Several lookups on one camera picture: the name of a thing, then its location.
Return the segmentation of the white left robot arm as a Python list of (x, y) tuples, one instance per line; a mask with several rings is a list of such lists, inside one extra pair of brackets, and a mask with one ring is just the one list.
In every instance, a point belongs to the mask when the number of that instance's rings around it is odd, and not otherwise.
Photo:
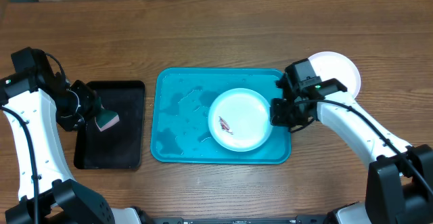
[(58, 134), (53, 99), (21, 79), (1, 79), (1, 110), (14, 135), (20, 167), (20, 202), (5, 212), (8, 223), (135, 223), (135, 208), (112, 208), (99, 193), (74, 180)]

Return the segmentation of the green pink sponge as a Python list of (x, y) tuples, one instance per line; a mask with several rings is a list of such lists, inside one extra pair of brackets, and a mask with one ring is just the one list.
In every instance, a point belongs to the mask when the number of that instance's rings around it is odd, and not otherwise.
[(95, 115), (95, 124), (99, 131), (105, 131), (120, 121), (119, 115), (111, 110), (101, 109)]

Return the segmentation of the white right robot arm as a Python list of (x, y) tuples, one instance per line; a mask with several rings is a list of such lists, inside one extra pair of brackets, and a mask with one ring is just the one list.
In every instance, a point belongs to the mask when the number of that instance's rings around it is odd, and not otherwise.
[(365, 201), (331, 211), (328, 223), (431, 223), (432, 148), (393, 135), (337, 79), (281, 78), (271, 101), (271, 124), (300, 131), (319, 121), (334, 131), (368, 169)]

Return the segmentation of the light blue plate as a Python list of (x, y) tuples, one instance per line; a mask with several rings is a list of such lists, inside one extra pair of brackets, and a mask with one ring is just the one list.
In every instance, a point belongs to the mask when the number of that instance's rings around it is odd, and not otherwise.
[(255, 150), (272, 133), (269, 108), (269, 102), (251, 89), (228, 90), (210, 106), (210, 134), (219, 145), (233, 152)]

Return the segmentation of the white plate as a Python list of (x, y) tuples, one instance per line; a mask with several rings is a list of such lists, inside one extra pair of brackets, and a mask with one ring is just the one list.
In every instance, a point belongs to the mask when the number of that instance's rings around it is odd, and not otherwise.
[(322, 81), (337, 79), (356, 98), (361, 90), (361, 75), (355, 64), (341, 53), (322, 51), (311, 55), (308, 60), (315, 74)]

